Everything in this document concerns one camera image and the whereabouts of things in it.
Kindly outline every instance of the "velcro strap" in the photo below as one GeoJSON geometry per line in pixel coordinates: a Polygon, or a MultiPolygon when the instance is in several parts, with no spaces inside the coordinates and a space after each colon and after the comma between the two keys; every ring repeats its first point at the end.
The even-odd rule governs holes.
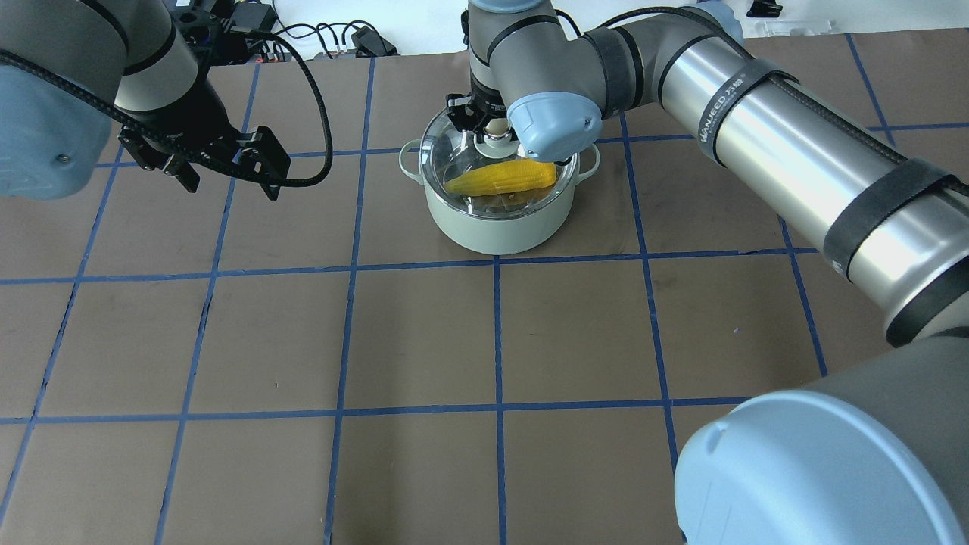
{"type": "Polygon", "coordinates": [[[797,81],[776,63],[756,58],[745,64],[713,94],[710,101],[706,103],[706,108],[700,117],[700,127],[697,130],[697,142],[700,143],[700,150],[704,155],[724,166],[717,157],[717,135],[720,133],[720,125],[743,95],[773,74],[797,81]]]}
{"type": "Polygon", "coordinates": [[[909,159],[898,165],[841,210],[825,235],[825,257],[851,280],[851,261],[868,236],[916,197],[951,180],[956,180],[952,173],[922,159],[909,159]]]}

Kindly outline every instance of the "cable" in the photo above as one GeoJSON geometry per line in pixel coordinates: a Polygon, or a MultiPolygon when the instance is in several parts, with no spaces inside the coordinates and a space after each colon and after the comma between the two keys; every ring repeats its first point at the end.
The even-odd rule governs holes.
{"type": "Polygon", "coordinates": [[[359,27],[357,26],[357,24],[365,24],[365,25],[369,26],[374,32],[377,32],[377,27],[374,26],[374,25],[372,25],[372,24],[370,24],[370,23],[368,23],[365,20],[354,19],[354,20],[352,20],[352,21],[350,21],[348,23],[345,23],[345,24],[346,24],[346,26],[343,27],[343,32],[340,33],[340,41],[343,42],[343,45],[344,46],[347,45],[347,31],[350,30],[350,27],[351,26],[353,26],[355,29],[359,29],[359,27]]]}
{"type": "Polygon", "coordinates": [[[286,23],[283,22],[283,19],[279,18],[279,8],[276,8],[276,0],[269,0],[269,5],[272,6],[272,10],[276,12],[276,20],[279,21],[279,26],[283,27],[283,31],[286,32],[287,36],[289,36],[290,38],[293,38],[294,40],[298,40],[299,38],[306,37],[306,36],[299,36],[299,37],[294,36],[293,34],[290,33],[289,30],[287,30],[286,23]]]}
{"type": "MultiPolygon", "coordinates": [[[[640,8],[638,10],[633,10],[631,12],[626,12],[625,14],[615,16],[609,19],[608,21],[602,23],[599,26],[609,27],[609,26],[613,26],[619,21],[623,21],[629,18],[646,16],[646,15],[654,15],[654,14],[669,14],[674,16],[686,17],[692,20],[693,22],[696,22],[697,24],[700,24],[703,27],[707,28],[718,38],[726,42],[727,45],[730,46],[730,48],[733,49],[736,54],[740,55],[740,58],[744,60],[751,60],[754,58],[754,55],[750,54],[750,52],[748,52],[747,49],[744,49],[743,46],[739,44],[736,40],[734,40],[734,38],[730,34],[728,34],[719,24],[711,21],[710,19],[704,16],[701,16],[700,14],[691,12],[689,10],[684,10],[682,8],[667,8],[667,7],[640,8]]],[[[797,89],[796,87],[788,83],[787,80],[780,78],[778,76],[771,76],[769,80],[771,83],[780,87],[781,90],[783,90],[792,98],[800,102],[806,108],[820,115],[823,119],[827,120],[832,125],[841,129],[843,132],[845,132],[855,140],[866,145],[871,150],[882,155],[883,157],[891,161],[893,164],[899,165],[907,160],[907,158],[904,155],[902,155],[901,153],[898,153],[891,147],[885,144],[882,144],[880,141],[878,141],[868,133],[862,131],[854,124],[848,122],[846,119],[844,119],[837,113],[833,112],[825,105],[819,103],[818,101],[804,94],[802,91],[800,91],[799,89],[797,89]]]]}
{"type": "Polygon", "coordinates": [[[316,31],[317,31],[317,33],[321,33],[322,34],[321,31],[324,28],[326,28],[329,31],[329,33],[333,35],[333,44],[339,48],[340,47],[340,41],[336,39],[336,31],[333,30],[333,26],[332,25],[327,24],[327,23],[324,23],[324,22],[321,22],[320,24],[316,25],[316,31]]]}
{"type": "MultiPolygon", "coordinates": [[[[309,38],[310,36],[316,36],[320,40],[320,47],[323,48],[323,52],[327,54],[327,57],[333,58],[333,54],[329,52],[329,49],[327,48],[327,43],[324,41],[323,35],[320,34],[320,29],[319,29],[318,26],[313,26],[311,24],[306,24],[304,22],[299,22],[297,24],[291,24],[289,26],[283,27],[282,29],[273,32],[273,34],[276,35],[276,36],[279,36],[279,35],[281,35],[283,33],[290,34],[289,31],[290,30],[293,30],[293,29],[296,29],[296,28],[309,28],[312,32],[307,32],[306,34],[303,34],[301,36],[294,36],[293,38],[295,40],[302,40],[303,38],[309,38]]],[[[255,47],[255,46],[261,46],[265,42],[266,42],[265,40],[259,41],[256,44],[254,44],[253,47],[255,47]]]]}
{"type": "Polygon", "coordinates": [[[235,164],[213,160],[207,153],[195,151],[185,147],[182,144],[179,144],[150,126],[138,121],[137,119],[134,119],[127,113],[120,110],[114,104],[106,102],[90,91],[79,87],[78,85],[65,80],[64,78],[61,78],[50,70],[37,65],[11,51],[0,48],[0,62],[10,64],[11,66],[14,66],[28,74],[54,85],[55,87],[80,99],[82,102],[94,108],[98,112],[104,113],[122,125],[134,129],[145,138],[151,141],[165,143],[165,146],[167,146],[175,154],[181,156],[183,159],[202,165],[203,167],[206,167],[207,169],[215,171],[219,174],[245,181],[265,183],[279,187],[309,187],[311,185],[316,185],[327,177],[329,170],[333,165],[333,138],[332,133],[329,130],[327,107],[323,103],[323,95],[320,94],[320,88],[313,79],[313,75],[310,74],[309,68],[306,66],[306,62],[303,61],[302,57],[299,56],[298,51],[296,51],[296,49],[289,42],[284,40],[282,37],[269,34],[268,32],[254,30],[247,32],[246,34],[260,40],[278,41],[290,52],[290,55],[292,55],[293,59],[296,60],[300,70],[303,72],[303,75],[306,76],[306,81],[309,83],[310,89],[313,91],[313,98],[316,100],[317,108],[320,111],[320,120],[323,123],[324,140],[327,143],[323,168],[320,169],[320,171],[314,176],[305,178],[285,178],[262,173],[254,173],[252,171],[242,169],[235,164]]]}
{"type": "Polygon", "coordinates": [[[576,21],[569,14],[563,12],[562,10],[555,10],[555,14],[564,18],[566,22],[568,22],[569,25],[572,26],[572,29],[576,31],[576,38],[582,35],[582,31],[578,29],[578,25],[576,24],[576,21]]]}

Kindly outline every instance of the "black band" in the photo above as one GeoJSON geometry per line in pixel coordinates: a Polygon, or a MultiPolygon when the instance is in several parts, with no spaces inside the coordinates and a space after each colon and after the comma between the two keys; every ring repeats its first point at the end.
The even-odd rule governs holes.
{"type": "Polygon", "coordinates": [[[175,22],[172,21],[172,30],[169,31],[169,37],[165,39],[165,42],[162,45],[160,45],[155,50],[155,52],[148,55],[148,57],[145,58],[144,60],[136,62],[135,64],[129,64],[124,69],[124,75],[131,76],[132,74],[137,74],[142,70],[147,70],[148,68],[151,68],[152,66],[155,65],[155,63],[162,60],[162,58],[164,58],[165,55],[169,54],[169,51],[172,50],[172,46],[175,43],[175,34],[177,33],[178,31],[175,29],[175,22]]]}
{"type": "Polygon", "coordinates": [[[629,109],[633,102],[633,80],[626,64],[626,48],[619,34],[610,28],[595,28],[582,35],[596,54],[603,67],[606,80],[606,104],[603,106],[603,119],[607,119],[629,109]]]}
{"type": "Polygon", "coordinates": [[[795,80],[774,62],[756,58],[751,59],[740,70],[736,71],[736,74],[728,78],[710,97],[710,101],[706,103],[706,108],[703,109],[703,115],[700,117],[700,126],[697,128],[697,143],[700,144],[700,151],[703,152],[703,155],[713,159],[721,166],[726,166],[717,157],[717,135],[720,133],[720,126],[727,118],[730,110],[745,94],[773,74],[788,80],[795,80]]]}
{"type": "Polygon", "coordinates": [[[683,47],[677,49],[676,53],[670,57],[670,60],[667,61],[667,65],[663,67],[663,73],[660,74],[660,81],[656,87],[656,102],[660,103],[660,106],[663,106],[663,83],[666,83],[666,75],[670,73],[670,68],[672,68],[672,65],[676,64],[676,61],[679,60],[680,55],[685,53],[687,49],[695,46],[703,40],[706,40],[707,38],[713,37],[713,34],[703,34],[702,36],[697,36],[693,40],[683,44],[683,47]]]}
{"type": "Polygon", "coordinates": [[[508,115],[505,102],[501,99],[501,93],[497,89],[492,89],[478,81],[474,74],[471,75],[471,98],[478,109],[488,115],[494,117],[508,115]]]}
{"type": "Polygon", "coordinates": [[[916,197],[947,181],[958,180],[922,159],[909,159],[898,165],[841,211],[825,235],[825,257],[836,271],[851,280],[851,260],[872,231],[916,197]]]}
{"type": "Polygon", "coordinates": [[[487,47],[487,55],[485,55],[488,62],[491,62],[491,54],[494,53],[495,48],[497,48],[498,44],[501,44],[505,38],[508,38],[513,33],[526,26],[531,26],[540,22],[551,22],[557,24],[560,28],[562,26],[562,23],[558,22],[558,17],[553,16],[531,16],[518,20],[506,27],[505,30],[499,32],[498,35],[494,37],[494,40],[491,41],[491,45],[487,47]]]}
{"type": "Polygon", "coordinates": [[[948,329],[946,331],[939,332],[939,333],[933,335],[933,337],[959,337],[959,338],[969,338],[969,327],[963,326],[963,327],[948,329]]]}
{"type": "Polygon", "coordinates": [[[622,37],[622,41],[626,43],[626,47],[629,48],[629,53],[633,57],[633,71],[636,73],[636,90],[633,92],[633,102],[629,105],[629,109],[633,109],[640,104],[642,104],[642,92],[645,89],[645,71],[646,67],[642,66],[642,55],[640,55],[640,47],[636,45],[636,39],[633,35],[629,33],[623,27],[618,27],[615,29],[622,37]]]}
{"type": "Polygon", "coordinates": [[[487,63],[487,61],[486,61],[486,60],[484,60],[484,59],[482,59],[482,58],[481,58],[480,56],[478,56],[478,53],[477,53],[477,52],[475,51],[475,49],[474,49],[474,48],[468,48],[468,49],[470,49],[470,50],[471,50],[471,54],[473,54],[473,55],[475,55],[475,58],[476,58],[476,59],[478,59],[478,62],[480,62],[480,63],[482,63],[482,64],[484,64],[484,65],[485,65],[485,66],[487,66],[488,68],[490,68],[490,67],[491,67],[491,65],[489,65],[489,64],[487,63]]]}
{"type": "Polygon", "coordinates": [[[912,339],[956,299],[969,291],[969,256],[949,267],[929,282],[915,298],[891,320],[885,339],[895,347],[912,339]]]}
{"type": "Polygon", "coordinates": [[[127,52],[131,48],[131,42],[128,41],[128,33],[125,32],[124,27],[121,26],[121,21],[119,21],[117,17],[114,16],[114,14],[109,12],[108,8],[102,6],[101,2],[98,2],[98,0],[78,0],[78,1],[81,4],[87,6],[88,8],[94,10],[99,16],[101,16],[102,19],[104,19],[105,21],[108,22],[109,25],[111,25],[111,28],[114,29],[114,32],[117,32],[118,36],[121,37],[121,42],[124,44],[125,52],[127,52]]]}

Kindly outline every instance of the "table surface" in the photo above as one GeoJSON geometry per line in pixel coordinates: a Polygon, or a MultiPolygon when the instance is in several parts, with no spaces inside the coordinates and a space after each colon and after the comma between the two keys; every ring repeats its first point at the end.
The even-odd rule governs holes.
{"type": "MultiPolygon", "coordinates": [[[[969,179],[965,29],[748,46],[969,179]]],[[[695,430],[888,350],[879,309],[654,106],[607,122],[556,235],[486,256],[396,164],[466,54],[312,70],[319,186],[190,195],[110,144],[77,195],[0,202],[0,543],[679,543],[695,430]]],[[[210,78],[316,172],[295,64],[210,78]]]]}

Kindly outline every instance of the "corn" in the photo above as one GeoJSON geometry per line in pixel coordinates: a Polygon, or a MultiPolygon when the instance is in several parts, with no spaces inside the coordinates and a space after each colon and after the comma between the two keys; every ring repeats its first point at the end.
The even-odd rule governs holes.
{"type": "Polygon", "coordinates": [[[500,195],[549,187],[557,177],[552,163],[516,159],[468,171],[445,182],[444,190],[468,197],[500,195]]]}

